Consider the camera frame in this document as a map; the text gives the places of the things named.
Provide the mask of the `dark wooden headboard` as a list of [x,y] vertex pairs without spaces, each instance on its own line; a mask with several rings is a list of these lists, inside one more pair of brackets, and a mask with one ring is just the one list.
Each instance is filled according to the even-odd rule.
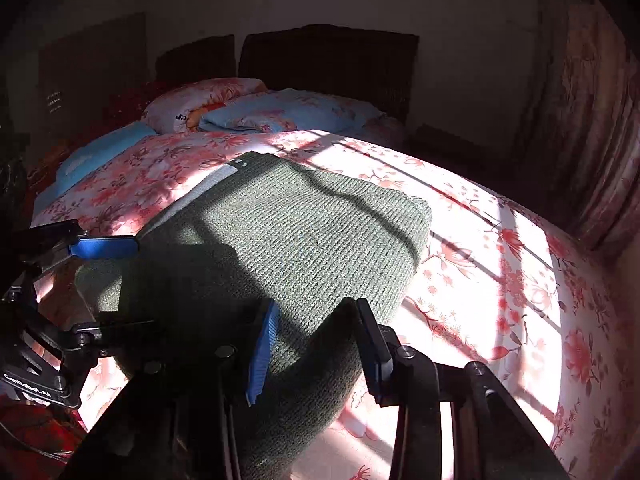
[[210,36],[174,47],[155,60],[155,75],[174,87],[212,78],[261,80],[369,102],[405,122],[420,37],[404,32],[310,24],[255,32],[235,50],[235,36]]

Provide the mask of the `green and white knit sweater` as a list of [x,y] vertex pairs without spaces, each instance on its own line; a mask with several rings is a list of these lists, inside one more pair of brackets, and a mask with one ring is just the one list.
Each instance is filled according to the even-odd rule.
[[279,479],[340,414],[361,373],[344,298],[387,321],[430,235],[425,200],[248,152],[150,220],[134,258],[85,263],[75,284],[96,313],[158,318],[157,347],[212,366],[209,335],[227,311],[280,308],[264,391],[238,420],[247,479]]

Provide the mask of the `light blue pillow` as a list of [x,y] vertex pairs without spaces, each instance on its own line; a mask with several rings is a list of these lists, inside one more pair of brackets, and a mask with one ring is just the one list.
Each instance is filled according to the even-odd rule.
[[47,208],[85,176],[147,136],[156,136],[156,132],[144,122],[132,122],[73,151],[58,166],[53,183],[35,199],[34,215]]

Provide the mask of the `dark wooden door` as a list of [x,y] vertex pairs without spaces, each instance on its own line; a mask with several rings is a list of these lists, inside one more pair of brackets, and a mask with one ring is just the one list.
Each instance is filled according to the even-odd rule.
[[85,27],[38,52],[40,122],[45,132],[70,139],[103,122],[122,92],[148,76],[143,12]]

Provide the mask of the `pink floral curtain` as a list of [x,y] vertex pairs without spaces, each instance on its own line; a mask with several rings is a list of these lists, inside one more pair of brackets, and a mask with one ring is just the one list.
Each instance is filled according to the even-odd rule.
[[518,201],[605,259],[639,232],[639,60],[599,0],[540,0]]

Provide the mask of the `blue floral folded quilt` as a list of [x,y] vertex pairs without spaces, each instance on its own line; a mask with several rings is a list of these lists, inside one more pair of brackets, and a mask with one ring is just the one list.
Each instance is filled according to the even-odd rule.
[[368,102],[318,92],[285,89],[241,96],[204,113],[204,131],[280,133],[319,129],[341,133],[358,130],[384,113]]

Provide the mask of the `pink floral pillow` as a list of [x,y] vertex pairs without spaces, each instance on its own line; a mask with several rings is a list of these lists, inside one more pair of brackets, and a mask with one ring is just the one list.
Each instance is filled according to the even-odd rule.
[[205,113],[241,96],[266,91],[266,85],[253,78],[215,78],[185,84],[153,100],[145,107],[141,121],[158,134],[190,131],[198,128]]

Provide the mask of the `pink floral bed sheet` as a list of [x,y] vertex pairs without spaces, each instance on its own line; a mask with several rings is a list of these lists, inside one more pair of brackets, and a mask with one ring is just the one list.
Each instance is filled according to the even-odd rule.
[[574,479],[606,479],[637,421],[632,318],[612,275],[562,230],[445,169],[323,131],[150,136],[88,174],[36,223],[134,234],[212,170],[271,153],[427,200],[432,234],[393,317],[401,341],[487,363]]

